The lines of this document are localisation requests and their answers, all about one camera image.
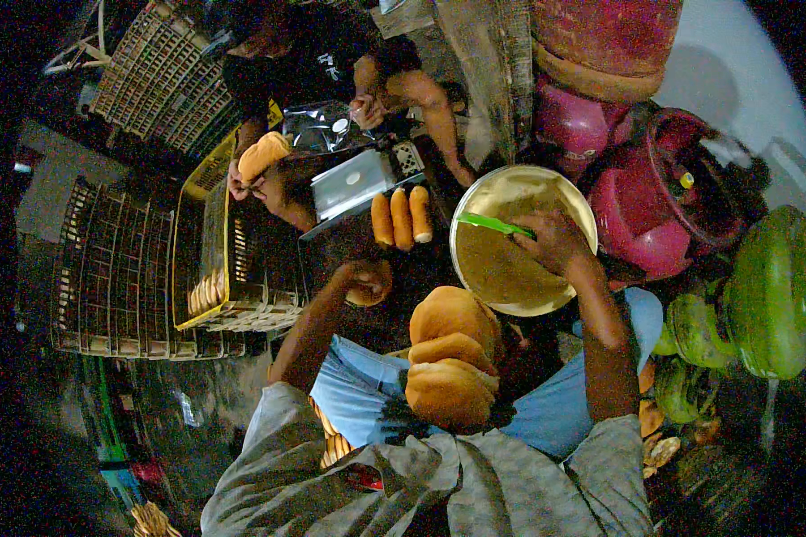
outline red gas cylinder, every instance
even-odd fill
[[[555,164],[574,183],[605,148],[630,138],[633,121],[627,111],[631,105],[580,97],[543,75],[537,80],[537,97],[535,139],[559,149]]]
[[[656,280],[731,246],[744,222],[725,169],[700,144],[721,136],[684,110],[655,114],[642,144],[620,149],[589,193],[602,251]]]
[[[585,94],[644,100],[663,80],[681,9],[682,0],[534,0],[539,64]]]

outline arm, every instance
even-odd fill
[[[595,422],[639,411],[639,380],[630,329],[609,293],[606,274],[576,224],[561,213],[518,218],[537,242],[514,241],[553,274],[565,277],[579,296],[584,325],[585,395]]]
[[[421,107],[424,125],[442,153],[445,166],[463,187],[471,187],[474,173],[457,151],[456,123],[445,91],[422,70],[410,70],[388,79],[387,91]]]
[[[382,285],[376,267],[366,261],[344,264],[305,308],[269,369],[268,383],[288,382],[310,392],[340,324],[346,293],[355,285]]]

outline clear plastic bag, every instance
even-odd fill
[[[179,390],[172,391],[173,396],[176,398],[176,401],[180,403],[182,407],[182,418],[186,425],[191,425],[192,427],[200,427],[205,423],[203,419],[203,409],[198,408],[197,410],[192,409],[191,407],[191,398],[188,397],[187,394],[180,392]]]
[[[314,102],[283,110],[283,135],[291,136],[299,153],[327,155],[362,148],[376,142],[350,117],[350,107],[340,101]]]

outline wall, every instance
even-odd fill
[[[44,157],[33,170],[32,184],[15,211],[18,231],[44,241],[59,240],[69,192],[78,174],[98,185],[109,184],[129,172],[128,167],[32,121],[25,122],[20,144]]]
[[[739,138],[770,167],[771,209],[806,212],[806,110],[778,52],[739,0],[685,0],[654,101]]]

